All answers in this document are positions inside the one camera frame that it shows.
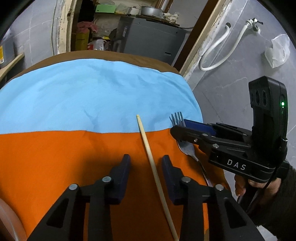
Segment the right hand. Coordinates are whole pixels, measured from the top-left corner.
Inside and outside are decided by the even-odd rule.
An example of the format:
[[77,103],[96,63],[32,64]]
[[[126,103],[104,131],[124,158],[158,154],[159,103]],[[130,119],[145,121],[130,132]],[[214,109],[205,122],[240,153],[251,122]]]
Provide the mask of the right hand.
[[269,183],[257,183],[252,180],[245,180],[242,176],[235,175],[235,194],[237,197],[243,196],[246,193],[248,187],[252,186],[256,190],[264,189],[262,197],[259,199],[260,203],[266,203],[271,199],[279,190],[281,185],[281,178],[276,178]]

